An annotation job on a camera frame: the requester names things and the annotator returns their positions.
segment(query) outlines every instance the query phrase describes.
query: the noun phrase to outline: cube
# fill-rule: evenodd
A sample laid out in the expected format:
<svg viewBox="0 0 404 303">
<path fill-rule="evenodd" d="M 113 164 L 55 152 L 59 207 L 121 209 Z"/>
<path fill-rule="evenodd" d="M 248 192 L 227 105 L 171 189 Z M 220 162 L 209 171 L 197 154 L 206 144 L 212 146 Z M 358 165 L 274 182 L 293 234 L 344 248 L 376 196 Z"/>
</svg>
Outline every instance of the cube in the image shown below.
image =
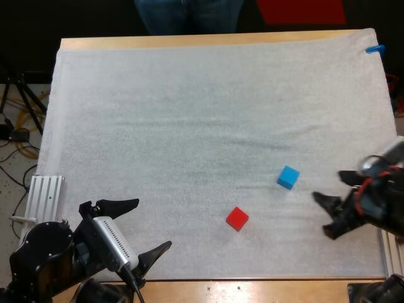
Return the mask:
<svg viewBox="0 0 404 303">
<path fill-rule="evenodd" d="M 293 185 L 295 185 L 299 175 L 300 172 L 286 165 L 283 168 L 282 173 L 280 174 L 276 183 L 283 186 L 284 188 L 291 190 Z"/>
<path fill-rule="evenodd" d="M 246 224 L 247 221 L 248 215 L 238 207 L 235 207 L 226 218 L 227 224 L 236 229 L 236 231 L 238 232 L 244 226 L 244 224 Z"/>
</svg>

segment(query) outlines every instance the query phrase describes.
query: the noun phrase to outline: person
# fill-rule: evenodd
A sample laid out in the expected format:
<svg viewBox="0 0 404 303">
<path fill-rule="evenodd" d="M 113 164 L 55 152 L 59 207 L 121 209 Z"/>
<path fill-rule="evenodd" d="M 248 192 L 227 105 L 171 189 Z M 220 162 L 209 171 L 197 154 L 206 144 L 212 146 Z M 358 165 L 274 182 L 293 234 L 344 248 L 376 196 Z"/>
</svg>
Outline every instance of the person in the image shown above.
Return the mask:
<svg viewBox="0 0 404 303">
<path fill-rule="evenodd" d="M 244 0 L 134 0 L 150 35 L 234 33 Z"/>
</svg>

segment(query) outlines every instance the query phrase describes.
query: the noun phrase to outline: black cable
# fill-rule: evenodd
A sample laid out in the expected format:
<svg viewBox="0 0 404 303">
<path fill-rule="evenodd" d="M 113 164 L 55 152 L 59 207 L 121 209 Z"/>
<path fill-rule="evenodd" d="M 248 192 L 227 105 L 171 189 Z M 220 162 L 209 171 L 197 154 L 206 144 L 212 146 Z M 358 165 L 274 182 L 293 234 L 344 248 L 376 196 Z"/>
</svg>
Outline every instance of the black cable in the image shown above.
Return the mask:
<svg viewBox="0 0 404 303">
<path fill-rule="evenodd" d="M 37 148 L 36 146 L 33 146 L 33 145 L 31 144 L 31 142 L 29 142 L 29 141 L 27 141 L 27 143 L 28 143 L 34 150 L 36 150 L 37 152 L 39 152 L 39 148 Z"/>
<path fill-rule="evenodd" d="M 117 272 L 117 274 L 121 277 L 122 281 L 134 292 L 138 295 L 140 303 L 145 303 L 143 296 L 141 295 L 138 284 L 136 283 L 136 278 L 134 277 L 130 267 L 128 264 L 122 266 L 122 268 Z"/>
<path fill-rule="evenodd" d="M 35 165 L 31 166 L 29 169 L 27 169 L 27 170 L 24 172 L 23 185 L 24 185 L 25 188 L 28 188 L 28 189 L 29 189 L 29 187 L 27 187 L 27 186 L 25 185 L 25 177 L 27 176 L 27 173 L 28 173 L 30 170 L 34 169 L 36 166 L 38 166 L 38 165 L 35 164 Z"/>
<path fill-rule="evenodd" d="M 30 146 L 30 145 L 23 146 L 23 147 L 17 148 L 15 151 L 13 151 L 12 153 L 10 153 L 5 159 L 0 160 L 0 163 L 3 163 L 3 162 L 5 162 L 5 161 L 7 161 L 8 159 L 10 159 L 10 157 L 11 157 L 12 155 L 14 155 L 16 152 L 18 152 L 18 151 L 20 151 L 20 150 L 23 150 L 24 148 L 32 148 L 32 149 L 34 149 L 34 150 L 36 150 L 36 151 L 39 150 L 39 148 L 37 148 L 37 147 L 35 147 L 35 146 Z"/>
<path fill-rule="evenodd" d="M 8 119 L 6 115 L 4 115 L 4 112 L 1 113 L 5 119 Z"/>
<path fill-rule="evenodd" d="M 21 202 L 24 200 L 24 198 L 25 198 L 25 196 L 26 196 L 27 194 L 28 194 L 28 191 L 25 191 L 25 193 L 23 194 L 23 196 L 21 197 L 21 199 L 20 199 L 19 202 L 17 203 L 17 206 L 15 207 L 12 216 L 15 216 L 15 213 L 17 212 L 18 207 L 21 205 Z M 11 229 L 13 230 L 15 236 L 16 236 L 17 238 L 20 238 L 20 236 L 15 232 L 15 229 L 14 229 L 14 220 L 11 222 Z"/>
<path fill-rule="evenodd" d="M 6 172 L 4 170 L 4 168 L 2 166 L 0 166 L 0 169 L 7 175 L 7 177 L 9 177 L 15 184 L 22 186 L 26 191 L 28 190 L 28 188 L 25 187 L 24 184 L 18 182 L 16 179 L 14 179 L 8 172 Z"/>
</svg>

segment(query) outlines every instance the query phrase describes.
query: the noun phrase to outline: floor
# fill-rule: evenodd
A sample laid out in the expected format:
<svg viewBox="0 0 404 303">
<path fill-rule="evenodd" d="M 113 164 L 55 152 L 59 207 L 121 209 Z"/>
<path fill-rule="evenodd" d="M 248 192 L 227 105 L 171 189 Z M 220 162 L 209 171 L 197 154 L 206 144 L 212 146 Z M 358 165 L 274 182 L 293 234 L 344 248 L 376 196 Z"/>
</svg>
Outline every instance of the floor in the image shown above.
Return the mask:
<svg viewBox="0 0 404 303">
<path fill-rule="evenodd" d="M 31 85 L 31 89 L 35 94 L 40 95 L 42 92 L 48 92 L 51 87 L 50 85 Z M 4 85 L 0 85 L 0 92 L 3 92 Z M 9 93 L 10 98 L 18 98 L 18 92 L 15 87 L 12 87 Z M 48 98 L 45 97 L 43 100 L 45 105 L 47 105 Z M 6 104 L 4 108 L 4 114 L 15 123 L 17 115 L 20 109 Z M 31 129 L 34 124 L 31 119 L 27 121 L 24 125 L 26 128 Z M 404 135 L 404 119 L 397 119 L 396 126 L 398 134 Z M 39 132 L 31 132 L 30 142 L 36 147 L 40 147 L 41 136 Z M 7 146 L 0 147 L 0 161 L 5 159 L 11 152 L 15 151 L 15 145 L 8 144 Z M 7 161 L 0 163 L 0 166 L 12 175 L 17 181 L 22 182 L 22 177 L 27 168 L 35 165 L 36 160 L 25 158 L 20 153 L 16 152 Z M 35 169 L 31 170 L 25 179 L 26 184 L 30 183 L 30 178 L 32 174 L 35 173 Z M 18 204 L 21 197 L 24 195 L 25 190 L 15 184 L 10 180 L 3 172 L 0 172 L 0 239 L 2 245 L 0 246 L 0 287 L 5 287 L 11 280 L 9 261 L 8 258 L 10 254 L 18 247 L 19 240 L 17 236 L 13 233 L 11 229 L 11 220 L 9 217 L 14 212 L 16 205 Z M 21 205 L 16 211 L 16 215 L 24 215 L 25 206 L 27 203 L 27 197 L 23 199 Z M 15 223 L 15 231 L 17 234 L 20 233 L 21 225 Z"/>
</svg>

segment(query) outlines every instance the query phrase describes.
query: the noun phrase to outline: table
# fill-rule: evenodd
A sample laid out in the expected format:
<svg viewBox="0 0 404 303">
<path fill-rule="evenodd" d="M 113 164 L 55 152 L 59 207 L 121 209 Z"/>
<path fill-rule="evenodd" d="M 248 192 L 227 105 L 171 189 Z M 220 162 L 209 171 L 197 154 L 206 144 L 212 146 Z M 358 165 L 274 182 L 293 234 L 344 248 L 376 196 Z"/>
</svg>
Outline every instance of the table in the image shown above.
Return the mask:
<svg viewBox="0 0 404 303">
<path fill-rule="evenodd" d="M 106 37 L 62 39 L 61 49 L 124 49 L 197 45 L 317 40 L 353 33 L 355 30 L 310 32 L 240 33 L 161 37 Z M 347 284 L 374 280 L 268 280 L 148 282 L 142 290 L 147 302 L 324 302 L 346 303 Z M 77 286 L 54 298 L 67 302 Z"/>
</svg>

